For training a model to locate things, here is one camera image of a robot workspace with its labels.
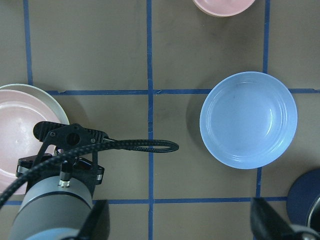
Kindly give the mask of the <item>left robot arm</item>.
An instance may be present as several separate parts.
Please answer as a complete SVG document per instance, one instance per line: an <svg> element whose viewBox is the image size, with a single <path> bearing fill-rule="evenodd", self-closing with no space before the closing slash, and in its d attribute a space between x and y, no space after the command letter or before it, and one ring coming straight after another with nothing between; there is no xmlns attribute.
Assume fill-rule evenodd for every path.
<svg viewBox="0 0 320 240"><path fill-rule="evenodd" d="M79 124L41 121L33 135L42 145L37 155L18 160L16 175L52 158L47 147L58 153L89 144L101 144L108 135ZM105 169L97 152L91 159L78 153L70 160L41 170L27 182L25 197L9 234L11 240L106 240L110 235L110 212L106 200L93 201Z"/></svg>

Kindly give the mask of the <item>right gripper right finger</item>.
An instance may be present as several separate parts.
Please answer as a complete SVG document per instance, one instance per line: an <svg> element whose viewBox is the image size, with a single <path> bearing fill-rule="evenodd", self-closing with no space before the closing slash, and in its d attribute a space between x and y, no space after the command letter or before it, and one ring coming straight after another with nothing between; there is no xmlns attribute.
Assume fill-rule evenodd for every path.
<svg viewBox="0 0 320 240"><path fill-rule="evenodd" d="M261 197L250 204L250 229L257 240L318 240L320 234L307 226L288 224Z"/></svg>

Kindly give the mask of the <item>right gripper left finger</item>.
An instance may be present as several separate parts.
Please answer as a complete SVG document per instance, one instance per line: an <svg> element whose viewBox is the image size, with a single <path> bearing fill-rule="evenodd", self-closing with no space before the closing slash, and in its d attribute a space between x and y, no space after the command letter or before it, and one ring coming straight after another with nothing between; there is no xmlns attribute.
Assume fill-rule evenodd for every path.
<svg viewBox="0 0 320 240"><path fill-rule="evenodd" d="M110 235L110 213L107 200L90 206L79 199L63 199L55 204L59 227L55 240L106 240Z"/></svg>

